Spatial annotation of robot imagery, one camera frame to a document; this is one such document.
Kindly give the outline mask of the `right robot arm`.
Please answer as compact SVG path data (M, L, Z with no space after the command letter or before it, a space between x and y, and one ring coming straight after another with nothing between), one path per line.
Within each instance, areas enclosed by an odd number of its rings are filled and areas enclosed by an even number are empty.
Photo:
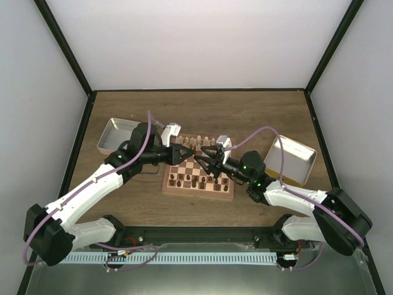
M204 155L195 156L203 170L217 178L225 174L247 184L246 192L256 203L285 207L303 214L290 215L273 231L274 243L288 247L296 240L326 242L336 252L350 256L365 245L364 238L372 228L370 218L342 189L311 191L284 184L270 177L257 151L243 154L240 160L229 157L218 147L203 147Z

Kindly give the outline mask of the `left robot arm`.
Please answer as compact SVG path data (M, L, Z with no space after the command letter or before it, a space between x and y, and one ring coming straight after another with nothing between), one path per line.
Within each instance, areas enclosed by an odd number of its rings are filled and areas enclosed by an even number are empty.
M79 224L78 219L112 191L126 184L142 171L144 165L178 165L194 152L178 143L181 126L166 125L162 132L150 122L141 122L83 183L49 203L35 204L26 212L23 239L48 266L61 262L70 252L83 246L107 243L119 248L125 242L123 225L106 216L94 222Z

